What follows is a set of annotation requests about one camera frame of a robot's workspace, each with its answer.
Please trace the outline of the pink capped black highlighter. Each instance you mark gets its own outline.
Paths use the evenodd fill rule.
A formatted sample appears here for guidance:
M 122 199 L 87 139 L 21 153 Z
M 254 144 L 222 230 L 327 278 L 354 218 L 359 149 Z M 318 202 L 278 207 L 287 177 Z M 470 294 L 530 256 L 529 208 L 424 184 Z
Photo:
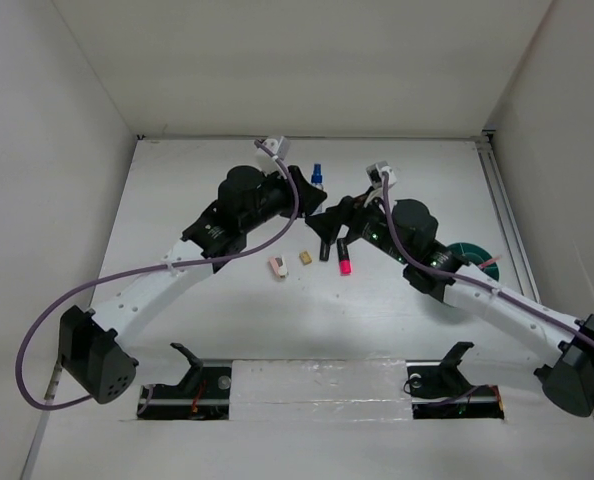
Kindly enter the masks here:
M 352 274 L 352 263 L 348 251 L 348 245 L 344 238 L 338 238 L 336 240 L 336 249 L 338 256 L 339 271 L 342 276 L 348 276 Z

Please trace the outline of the clear spray bottle blue cap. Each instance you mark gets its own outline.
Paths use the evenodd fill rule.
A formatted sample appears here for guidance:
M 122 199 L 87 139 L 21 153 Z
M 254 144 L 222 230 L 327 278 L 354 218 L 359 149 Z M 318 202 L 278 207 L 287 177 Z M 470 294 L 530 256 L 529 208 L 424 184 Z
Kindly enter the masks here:
M 318 190 L 324 190 L 322 165 L 320 163 L 315 163 L 313 165 L 310 184 Z

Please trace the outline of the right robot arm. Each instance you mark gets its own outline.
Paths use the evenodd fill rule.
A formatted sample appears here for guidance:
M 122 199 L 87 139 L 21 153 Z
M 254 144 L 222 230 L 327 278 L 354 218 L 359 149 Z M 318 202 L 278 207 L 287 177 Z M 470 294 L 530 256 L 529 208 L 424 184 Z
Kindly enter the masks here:
M 579 319 L 540 305 L 489 277 L 436 238 L 438 221 L 420 201 L 345 197 L 307 225 L 324 241 L 342 227 L 404 267 L 417 291 L 475 315 L 513 337 L 539 359 L 537 387 L 565 412 L 594 411 L 594 315 Z

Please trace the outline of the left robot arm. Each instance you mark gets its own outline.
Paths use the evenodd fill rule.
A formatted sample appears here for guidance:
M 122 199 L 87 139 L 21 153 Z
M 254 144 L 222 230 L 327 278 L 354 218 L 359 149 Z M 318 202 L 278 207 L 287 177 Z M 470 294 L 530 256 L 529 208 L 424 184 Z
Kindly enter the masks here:
M 296 166 L 265 173 L 230 169 L 213 201 L 181 234 L 154 271 L 87 311 L 60 318 L 61 366 L 99 404 L 116 400 L 134 381 L 139 362 L 129 349 L 145 327 L 186 290 L 221 270 L 245 249 L 247 236 L 276 216 L 307 217 L 327 198 Z

